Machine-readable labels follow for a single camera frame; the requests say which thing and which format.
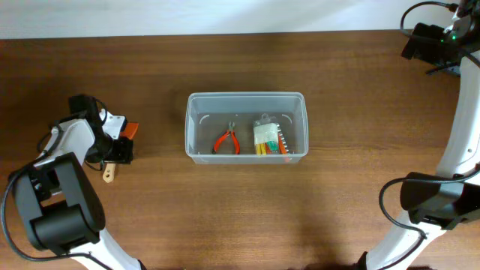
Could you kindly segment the orange scraper wooden handle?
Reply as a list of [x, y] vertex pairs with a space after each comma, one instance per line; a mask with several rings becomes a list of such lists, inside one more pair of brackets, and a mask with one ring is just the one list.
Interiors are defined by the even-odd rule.
[[[119, 134], [119, 136], [132, 140], [138, 131], [138, 127], [139, 127], [138, 123], [135, 123], [135, 122], [128, 123], [126, 125], [126, 128]], [[115, 178], [115, 171], [116, 171], [116, 165], [114, 163], [108, 163], [105, 167], [105, 170], [103, 171], [103, 180], [106, 183], [112, 182]]]

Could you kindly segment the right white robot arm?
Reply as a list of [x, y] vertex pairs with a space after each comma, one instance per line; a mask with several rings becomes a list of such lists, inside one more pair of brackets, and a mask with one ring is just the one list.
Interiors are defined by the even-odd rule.
[[408, 269], [433, 240], [479, 219], [479, 0], [438, 6], [452, 12], [451, 24], [401, 28], [401, 55], [460, 77], [448, 143], [435, 175], [411, 172], [382, 186], [379, 207], [392, 227], [354, 269]]

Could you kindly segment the orange screwdriver bit holder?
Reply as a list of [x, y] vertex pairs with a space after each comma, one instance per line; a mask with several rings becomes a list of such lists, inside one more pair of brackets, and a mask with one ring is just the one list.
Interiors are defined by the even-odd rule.
[[285, 136], [281, 130], [279, 123], [275, 122], [275, 127], [277, 128], [277, 150], [276, 152], [282, 155], [288, 155], [290, 153], [287, 145]]

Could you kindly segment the clear plastic container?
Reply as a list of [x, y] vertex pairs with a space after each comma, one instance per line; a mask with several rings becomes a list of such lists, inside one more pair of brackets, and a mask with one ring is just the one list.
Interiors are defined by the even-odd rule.
[[[253, 125], [264, 113], [277, 119], [289, 154], [256, 154]], [[240, 154], [234, 154], [229, 140], [212, 154], [215, 140], [230, 122], [235, 123]], [[206, 92], [188, 98], [185, 151], [197, 164], [294, 164], [308, 153], [308, 134], [307, 108], [299, 92]]]

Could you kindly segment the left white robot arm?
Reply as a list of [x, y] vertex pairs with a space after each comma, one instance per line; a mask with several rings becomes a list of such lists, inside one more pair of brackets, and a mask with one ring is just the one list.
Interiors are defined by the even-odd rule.
[[12, 196], [30, 244], [52, 256], [33, 257], [11, 238], [7, 200], [1, 201], [1, 228], [12, 251], [24, 260], [44, 263], [73, 259], [87, 269], [144, 269], [106, 228], [104, 208], [83, 166], [99, 165], [105, 182], [116, 164], [130, 164], [138, 123], [114, 115], [96, 97], [68, 100], [70, 116], [56, 121], [37, 145], [38, 157], [12, 172], [4, 192]]

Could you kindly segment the clear box coloured plugs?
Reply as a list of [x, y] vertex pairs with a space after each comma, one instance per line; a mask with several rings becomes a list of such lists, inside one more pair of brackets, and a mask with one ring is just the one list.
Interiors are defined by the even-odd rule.
[[266, 113], [253, 122], [253, 141], [257, 155], [278, 155], [280, 139], [278, 121]]

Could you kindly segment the orange handled pliers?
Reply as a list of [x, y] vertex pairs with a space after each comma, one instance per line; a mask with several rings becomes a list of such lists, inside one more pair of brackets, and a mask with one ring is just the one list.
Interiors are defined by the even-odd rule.
[[235, 127], [236, 127], [236, 124], [233, 121], [231, 121], [228, 124], [227, 129], [215, 140], [211, 150], [212, 154], [214, 155], [217, 154], [220, 147], [227, 140], [229, 140], [232, 143], [234, 154], [235, 155], [240, 154], [241, 148], [240, 148], [239, 140], [237, 139], [237, 136], [236, 136]]

